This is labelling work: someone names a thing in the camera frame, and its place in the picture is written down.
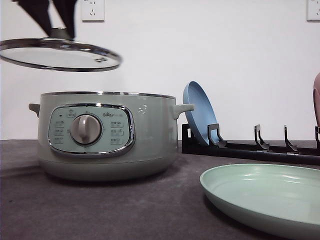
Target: chrome trim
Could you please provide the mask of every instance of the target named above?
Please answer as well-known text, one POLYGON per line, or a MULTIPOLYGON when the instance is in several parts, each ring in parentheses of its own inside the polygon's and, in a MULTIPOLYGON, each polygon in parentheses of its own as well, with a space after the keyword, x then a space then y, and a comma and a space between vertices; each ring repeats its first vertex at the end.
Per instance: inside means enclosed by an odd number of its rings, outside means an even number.
POLYGON ((55 151, 56 153, 63 154, 68 157, 74 157, 74 158, 110 158, 110 157, 116 157, 119 155, 123 155, 123 154, 127 153, 134 146, 134 144, 136 142, 135 123, 134 123, 134 118, 133 118, 131 111, 126 106, 103 104, 103 103, 99 103, 99 102, 97 102, 97 103, 74 103, 74 104, 60 105, 60 106, 56 107, 52 111, 52 113, 56 109, 60 109, 60 108, 86 107, 86 106, 98 107, 98 108, 116 108, 116 109, 123 110, 128 117, 128 123, 129 123, 129 140, 128 140, 128 142, 124 146, 122 146, 121 148, 118 148, 118 149, 112 150, 112 151, 88 152, 88 153, 87 152, 82 153, 82 152, 63 151, 63 150, 55 148, 52 145, 50 138, 49 138, 50 132, 48 130, 48 143, 53 151, 55 151))
POLYGON ((12 64, 35 68, 44 70, 55 70, 55 71, 65 71, 65 72, 101 72, 116 69, 122 63, 122 58, 120 55, 114 51, 87 44, 77 41, 64 40, 58 38, 20 38, 20 39, 9 39, 0 42, 0 51, 6 49, 17 49, 17 48, 51 48, 61 51, 80 51, 86 53, 93 53, 103 57, 107 57, 117 61, 116 65, 108 67, 96 67, 96 68, 73 68, 73 67, 56 67, 56 66, 46 66, 36 63, 29 63, 14 60, 5 56, 0 55, 0 58, 12 64))
POLYGON ((122 96, 145 96, 145 97, 157 97, 157 98, 167 98, 174 99, 174 96, 153 94, 153 93, 140 93, 140 92, 120 92, 120 91, 56 91, 56 92, 47 92, 41 94, 42 96, 54 96, 54 95, 122 95, 122 96))

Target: wall outlet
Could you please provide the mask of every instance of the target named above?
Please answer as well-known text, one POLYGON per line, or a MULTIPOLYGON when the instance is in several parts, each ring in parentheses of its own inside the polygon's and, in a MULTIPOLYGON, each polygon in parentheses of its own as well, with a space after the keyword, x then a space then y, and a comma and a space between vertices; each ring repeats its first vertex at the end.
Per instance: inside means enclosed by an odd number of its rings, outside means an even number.
POLYGON ((82 0, 83 22, 105 21, 105 0, 82 0))
POLYGON ((320 0, 307 0, 306 16, 308 22, 320 22, 320 0))

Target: black dish rack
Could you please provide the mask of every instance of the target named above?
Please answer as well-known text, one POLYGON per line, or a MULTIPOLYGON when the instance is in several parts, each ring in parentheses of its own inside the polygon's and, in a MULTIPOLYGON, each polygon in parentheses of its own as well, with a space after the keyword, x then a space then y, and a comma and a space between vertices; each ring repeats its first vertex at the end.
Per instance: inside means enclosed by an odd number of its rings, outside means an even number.
POLYGON ((209 146, 198 143, 189 124, 182 125, 182 153, 207 155, 216 157, 252 159, 259 161, 282 162, 290 164, 320 165, 320 127, 315 127, 316 148, 297 147, 287 137, 287 126, 284 126, 285 146, 275 146, 266 143, 261 137, 260 125, 254 126, 255 144, 234 143, 225 141, 220 135, 219 123, 207 126, 209 146), (219 142, 214 142, 211 132, 216 130, 219 142))

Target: green plate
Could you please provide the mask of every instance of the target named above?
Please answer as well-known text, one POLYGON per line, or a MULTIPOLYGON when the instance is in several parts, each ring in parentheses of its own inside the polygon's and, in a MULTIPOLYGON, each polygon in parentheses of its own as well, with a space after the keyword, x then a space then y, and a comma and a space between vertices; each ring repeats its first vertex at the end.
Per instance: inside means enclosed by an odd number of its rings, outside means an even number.
POLYGON ((222 212, 252 228, 289 239, 320 239, 320 170, 233 164, 200 176, 222 212))

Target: control knob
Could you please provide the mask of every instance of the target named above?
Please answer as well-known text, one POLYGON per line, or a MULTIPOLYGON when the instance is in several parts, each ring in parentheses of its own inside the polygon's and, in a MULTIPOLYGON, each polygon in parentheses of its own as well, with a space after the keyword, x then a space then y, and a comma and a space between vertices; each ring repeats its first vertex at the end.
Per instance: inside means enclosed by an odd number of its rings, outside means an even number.
POLYGON ((79 144, 94 143, 101 134, 101 124, 92 115, 84 114, 76 117, 71 125, 70 134, 79 144))

